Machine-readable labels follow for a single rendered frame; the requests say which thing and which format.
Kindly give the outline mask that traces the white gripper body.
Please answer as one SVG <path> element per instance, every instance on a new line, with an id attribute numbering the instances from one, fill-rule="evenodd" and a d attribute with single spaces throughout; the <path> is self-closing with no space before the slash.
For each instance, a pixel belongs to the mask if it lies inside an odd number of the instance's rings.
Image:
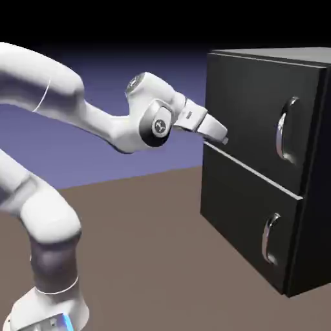
<path id="1" fill-rule="evenodd" d="M 228 130 L 212 115 L 205 115 L 201 124 L 198 126 L 196 133 L 200 134 L 205 140 L 222 143 L 227 137 Z"/>

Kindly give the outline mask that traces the black cabinet door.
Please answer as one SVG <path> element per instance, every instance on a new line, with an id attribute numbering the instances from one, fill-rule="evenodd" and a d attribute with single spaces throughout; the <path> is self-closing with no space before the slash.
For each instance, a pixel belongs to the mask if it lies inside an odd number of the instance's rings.
<path id="1" fill-rule="evenodd" d="M 208 54 L 206 108 L 228 128 L 224 147 L 232 157 L 296 195 L 303 195 L 326 66 Z M 275 134 L 282 108 L 299 98 L 286 117 L 285 150 L 296 164 L 280 159 Z"/>
<path id="2" fill-rule="evenodd" d="M 301 205 L 301 200 L 204 146 L 201 215 L 282 294 Z M 261 253 L 264 225 L 273 213 L 281 216 L 269 243 L 277 266 L 267 263 Z"/>

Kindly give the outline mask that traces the black cabinet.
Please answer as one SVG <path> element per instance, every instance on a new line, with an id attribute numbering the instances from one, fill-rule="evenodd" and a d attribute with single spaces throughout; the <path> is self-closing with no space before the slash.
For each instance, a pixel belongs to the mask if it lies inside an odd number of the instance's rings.
<path id="1" fill-rule="evenodd" d="M 331 48 L 256 48 L 212 50 L 225 54 L 276 61 L 320 63 L 326 66 L 325 85 L 316 116 L 310 165 L 303 195 L 296 195 L 225 152 L 226 144 L 204 144 L 226 156 L 297 200 L 300 214 L 294 224 L 285 292 L 293 297 L 331 283 Z"/>

